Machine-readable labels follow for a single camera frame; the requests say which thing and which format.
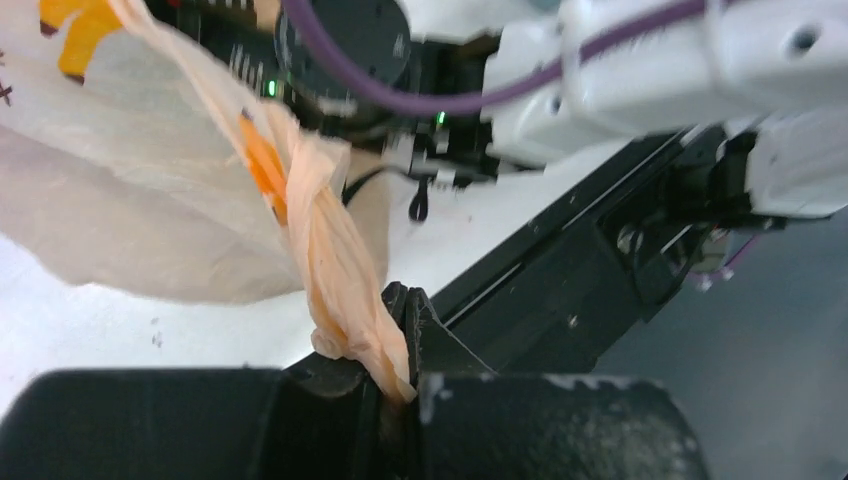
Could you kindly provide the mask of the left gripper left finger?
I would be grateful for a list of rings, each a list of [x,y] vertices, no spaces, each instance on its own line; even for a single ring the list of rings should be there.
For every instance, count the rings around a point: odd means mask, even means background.
[[[379,392],[312,354],[283,369],[78,369],[1,424],[5,479],[387,479]]]

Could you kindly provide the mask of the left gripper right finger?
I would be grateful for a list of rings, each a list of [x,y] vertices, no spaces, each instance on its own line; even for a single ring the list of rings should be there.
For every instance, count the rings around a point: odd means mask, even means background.
[[[496,373],[438,319],[420,288],[389,284],[418,396],[392,442],[399,479],[705,479],[686,418],[657,384]]]

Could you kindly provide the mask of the orange plastic bag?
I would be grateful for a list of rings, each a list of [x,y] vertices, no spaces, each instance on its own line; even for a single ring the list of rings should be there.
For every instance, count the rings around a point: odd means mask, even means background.
[[[378,303],[383,158],[259,95],[178,1],[1,5],[1,397],[71,366],[286,365],[318,352],[414,398]]]

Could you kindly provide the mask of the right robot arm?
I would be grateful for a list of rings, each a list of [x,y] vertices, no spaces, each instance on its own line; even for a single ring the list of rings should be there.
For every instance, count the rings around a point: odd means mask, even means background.
[[[820,219],[847,205],[843,1],[565,1],[464,43],[417,40],[397,1],[316,1],[328,34],[373,81],[442,107],[400,112],[343,85],[291,14],[254,1],[152,1],[154,18],[223,61],[302,125],[357,146],[407,134],[425,156],[494,176],[586,147],[725,126],[715,160],[661,190],[676,222]]]

